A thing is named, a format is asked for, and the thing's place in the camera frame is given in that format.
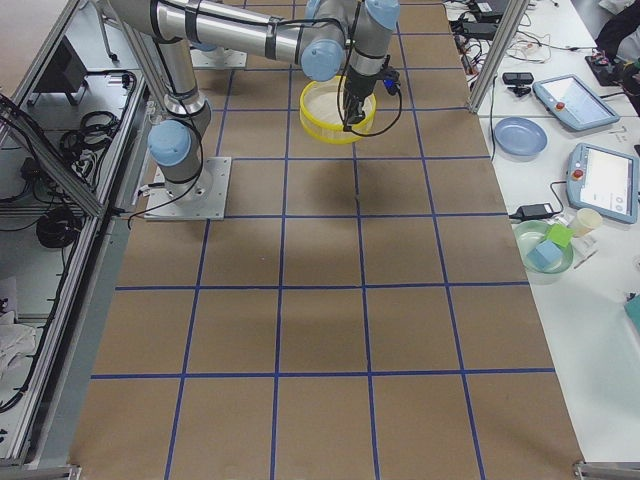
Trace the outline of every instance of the blue joint cap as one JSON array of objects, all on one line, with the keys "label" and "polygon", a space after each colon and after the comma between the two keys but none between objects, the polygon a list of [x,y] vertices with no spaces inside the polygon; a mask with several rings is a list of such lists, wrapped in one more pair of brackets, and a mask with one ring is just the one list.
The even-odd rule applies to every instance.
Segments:
[{"label": "blue joint cap", "polygon": [[191,150],[189,129],[175,120],[165,120],[155,125],[147,141],[151,155],[163,167],[178,165]]},{"label": "blue joint cap", "polygon": [[364,4],[367,12],[376,22],[387,30],[395,30],[400,16],[398,0],[366,0]]},{"label": "blue joint cap", "polygon": [[344,60],[342,46],[331,39],[317,40],[302,52],[300,65],[311,80],[326,82],[336,76]]},{"label": "blue joint cap", "polygon": [[205,45],[204,43],[191,42],[191,45],[193,45],[195,48],[197,48],[201,52],[213,52],[216,48],[218,48],[217,45]]},{"label": "blue joint cap", "polygon": [[320,6],[320,2],[321,0],[309,0],[307,2],[307,7],[304,9],[304,18],[314,18],[318,11],[318,7]]}]

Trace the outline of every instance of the yellow sieve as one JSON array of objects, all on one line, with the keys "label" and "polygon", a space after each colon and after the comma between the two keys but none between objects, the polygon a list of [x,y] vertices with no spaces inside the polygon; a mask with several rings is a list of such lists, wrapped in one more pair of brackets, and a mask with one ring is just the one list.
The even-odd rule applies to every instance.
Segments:
[{"label": "yellow sieve", "polygon": [[[352,143],[363,138],[351,132],[342,131],[336,98],[339,82],[340,77],[334,77],[327,82],[311,82],[300,94],[302,128],[313,138],[334,145]],[[358,133],[371,131],[376,113],[375,95],[366,98],[364,111],[364,120],[352,127]]]}]

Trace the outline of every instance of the green bowl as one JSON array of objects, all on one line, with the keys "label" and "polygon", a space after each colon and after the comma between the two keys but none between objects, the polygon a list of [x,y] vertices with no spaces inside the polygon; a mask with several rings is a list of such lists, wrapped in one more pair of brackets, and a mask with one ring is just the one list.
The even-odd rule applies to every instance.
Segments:
[{"label": "green bowl", "polygon": [[516,236],[518,249],[520,250],[522,263],[524,263],[527,270],[540,273],[562,273],[573,263],[573,247],[571,244],[567,245],[565,248],[561,248],[562,258],[544,269],[536,267],[527,258],[529,252],[545,240],[545,236],[547,235],[549,228],[551,228],[551,225],[546,222],[542,222],[540,220],[528,220],[526,222],[522,222],[513,230],[513,233]]}]

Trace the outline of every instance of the black cable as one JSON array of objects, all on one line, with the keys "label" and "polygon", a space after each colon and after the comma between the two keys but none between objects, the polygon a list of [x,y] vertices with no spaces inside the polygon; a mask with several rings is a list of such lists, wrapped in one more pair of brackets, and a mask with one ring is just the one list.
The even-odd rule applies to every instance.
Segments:
[{"label": "black cable", "polygon": [[400,90],[398,90],[396,92],[396,94],[398,95],[398,113],[396,114],[396,117],[393,119],[393,121],[387,125],[385,128],[383,128],[382,130],[379,130],[375,133],[360,133],[360,132],[356,132],[355,130],[353,130],[351,128],[351,126],[347,127],[348,128],[348,132],[353,133],[355,136],[357,137],[362,137],[362,138],[371,138],[371,137],[377,137],[379,135],[382,135],[383,133],[387,133],[389,130],[391,130],[391,128],[398,123],[398,120],[400,120],[400,116],[402,115],[402,93],[400,92]]},{"label": "black cable", "polygon": [[23,230],[26,230],[29,227],[33,227],[36,223],[38,223],[38,220],[40,220],[40,217],[38,217],[36,220],[31,222],[30,224],[25,225],[24,227],[19,227],[19,228],[0,228],[0,232],[3,232],[3,233],[21,232]]},{"label": "black cable", "polygon": [[[161,3],[163,5],[167,5],[169,7],[175,8],[177,10],[181,10],[181,11],[185,11],[186,9],[182,6],[179,5],[175,5],[172,2],[168,1],[168,0],[158,0],[158,3]],[[202,10],[198,11],[198,15],[202,15],[204,17],[209,17],[209,18],[216,18],[218,20],[224,20],[226,22],[231,22],[231,23],[239,23],[240,25],[248,25],[251,27],[268,27],[269,26],[269,22],[256,22],[253,20],[246,20],[246,19],[242,19],[242,18],[233,18],[233,17],[227,17],[225,15],[221,15],[218,13],[211,13],[211,12],[205,12]],[[342,30],[343,34],[344,34],[344,27],[342,26],[342,23],[340,23],[340,21],[336,18],[299,18],[299,19],[291,19],[291,20],[280,20],[278,22],[276,22],[276,27],[279,25],[286,25],[286,26],[302,26],[304,24],[309,24],[309,25],[317,25],[320,23],[332,23],[334,25],[336,25],[340,30]]]},{"label": "black cable", "polygon": [[616,95],[626,95],[626,94],[627,94],[627,92],[625,92],[623,90],[622,92],[610,93],[608,95],[600,95],[600,98],[602,98],[604,100],[605,98],[615,97]]},{"label": "black cable", "polygon": [[[171,89],[176,92],[176,85],[173,81],[173,78],[171,77],[171,72],[169,71],[169,68],[167,66],[167,62],[164,58],[164,55],[162,54],[162,50],[160,50],[160,47],[157,43],[155,43],[156,46],[156,51],[158,52],[158,56],[160,57],[160,62],[162,63],[164,70],[167,74],[167,80],[169,81],[169,84],[171,85]],[[155,207],[152,208],[147,208],[145,210],[139,211],[139,212],[135,212],[133,214],[131,214],[129,216],[129,218],[127,219],[127,228],[129,230],[131,230],[131,224],[133,222],[134,218],[139,218],[142,215],[144,215],[145,213],[149,213],[152,212],[154,210],[157,210],[158,208],[162,208],[162,207],[166,207],[167,205],[171,205],[172,203],[177,202],[178,200],[180,200],[181,198],[184,198],[187,194],[189,194],[189,192],[191,192],[191,190],[193,190],[193,188],[196,186],[196,183],[198,183],[198,180],[200,180],[200,175],[202,174],[202,170],[204,169],[204,149],[202,147],[202,135],[200,135],[200,132],[198,131],[198,129],[196,128],[196,124],[193,121],[193,116],[191,114],[189,114],[189,111],[187,110],[187,107],[184,105],[183,101],[178,99],[178,102],[180,103],[180,106],[183,108],[183,110],[185,111],[185,113],[187,114],[189,121],[191,122],[190,124],[180,120],[180,119],[174,119],[177,122],[182,123],[183,125],[185,125],[187,128],[189,128],[194,135],[196,136],[196,139],[198,140],[198,145],[199,145],[199,149],[200,149],[200,166],[198,167],[198,171],[196,173],[196,177],[193,180],[193,182],[191,183],[191,185],[189,186],[189,188],[187,188],[187,190],[185,190],[182,194],[178,195],[177,197],[172,198],[171,200],[161,203],[160,205],[156,205]]]},{"label": "black cable", "polygon": [[558,182],[551,182],[549,184],[549,189],[551,190],[553,195],[556,197],[556,200],[558,200],[558,203],[560,204],[560,210],[558,210],[557,212],[553,212],[554,215],[558,215],[558,214],[564,212],[564,203],[562,203],[562,200],[560,200],[560,196],[553,189],[554,185],[560,185],[560,184],[563,184],[563,183],[567,183],[567,181],[566,180],[561,180],[561,181],[558,181]]},{"label": "black cable", "polygon": [[351,61],[351,54],[353,53],[354,38],[356,33],[356,27],[358,25],[358,17],[360,16],[360,6],[362,5],[362,1],[358,0],[358,4],[356,5],[355,15],[353,17],[353,23],[349,28],[347,39],[349,40],[349,50],[347,50],[347,58],[344,61],[344,67],[342,67],[342,73],[340,73],[340,79],[338,80],[338,92],[336,95],[336,108],[338,109],[338,116],[340,117],[340,123],[342,125],[346,125],[346,120],[342,115],[342,108],[340,105],[340,92],[342,90],[342,82],[347,76],[347,68],[349,67],[349,62]]},{"label": "black cable", "polygon": [[593,50],[593,47],[558,47],[556,45],[551,45],[549,43],[545,43],[545,42],[540,41],[540,39],[538,37],[536,37],[535,35],[533,35],[531,33],[523,32],[522,30],[516,30],[516,33],[524,35],[525,37],[529,37],[539,47],[545,46],[545,47],[553,48],[555,50],[567,50],[569,52],[577,52],[578,50]]},{"label": "black cable", "polygon": [[[78,246],[78,241],[76,240],[72,247],[71,247],[71,252],[69,254],[69,260],[73,257],[73,255],[75,254],[75,251],[77,249]],[[22,386],[18,389],[16,389],[16,393],[6,402],[0,403],[0,414],[8,412],[9,410],[11,410],[13,407],[15,407],[20,400],[22,400],[22,397],[24,397],[24,394],[29,390],[29,386],[31,384],[31,380],[33,378],[33,375],[35,373],[35,369],[36,369],[36,365],[38,363],[38,360],[40,359],[40,356],[42,355],[42,351],[44,349],[44,345],[45,345],[45,339],[47,337],[47,333],[49,331],[49,328],[51,326],[51,323],[53,322],[54,318],[55,318],[55,314],[56,311],[58,309],[58,305],[60,304],[60,298],[62,297],[62,289],[64,287],[64,284],[69,276],[69,270],[70,270],[70,264],[71,262],[67,261],[67,264],[65,265],[64,262],[64,256],[63,256],[63,268],[62,268],[62,273],[60,275],[60,281],[58,283],[58,287],[56,289],[56,293],[55,296],[53,298],[53,304],[51,306],[51,310],[49,312],[49,315],[47,316],[47,320],[45,321],[44,325],[42,325],[42,335],[40,337],[40,341],[38,342],[38,346],[36,347],[36,351],[32,356],[31,359],[31,365],[29,367],[29,372],[27,373],[27,377],[25,378],[25,381],[23,382]]]},{"label": "black cable", "polygon": [[17,195],[13,195],[12,197],[0,198],[0,203],[13,203],[21,198],[24,198],[27,193],[29,193],[31,187],[31,182],[25,180],[24,187]]},{"label": "black cable", "polygon": [[351,55],[355,47],[355,33],[356,33],[356,28],[358,26],[358,18],[360,17],[361,6],[362,6],[362,1],[358,0],[358,5],[356,6],[356,11],[353,17],[353,23],[351,24],[351,28],[349,29],[349,39],[350,39],[349,50],[347,51],[347,58],[344,62],[344,67],[342,68],[340,79],[338,80],[338,90],[336,94],[336,108],[338,109],[338,116],[340,117],[340,122],[342,123],[343,131],[350,132],[357,137],[371,138],[371,137],[377,137],[379,135],[382,135],[383,133],[388,132],[396,123],[398,123],[398,120],[400,120],[400,116],[402,115],[402,92],[400,92],[400,89],[397,89],[396,91],[396,94],[398,95],[398,113],[396,114],[393,121],[382,130],[374,133],[359,133],[353,130],[353,128],[350,125],[347,125],[347,119],[345,119],[344,115],[342,115],[342,108],[340,105],[340,92],[342,91],[342,83],[346,78],[347,68],[349,66]]}]

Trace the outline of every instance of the blue plate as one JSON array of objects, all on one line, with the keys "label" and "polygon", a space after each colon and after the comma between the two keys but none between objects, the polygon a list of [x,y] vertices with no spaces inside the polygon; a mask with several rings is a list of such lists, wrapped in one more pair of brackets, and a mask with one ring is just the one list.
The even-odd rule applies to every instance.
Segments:
[{"label": "blue plate", "polygon": [[505,152],[513,155],[535,155],[547,146],[547,135],[544,130],[537,123],[526,118],[504,118],[498,122],[493,133],[498,145]]}]

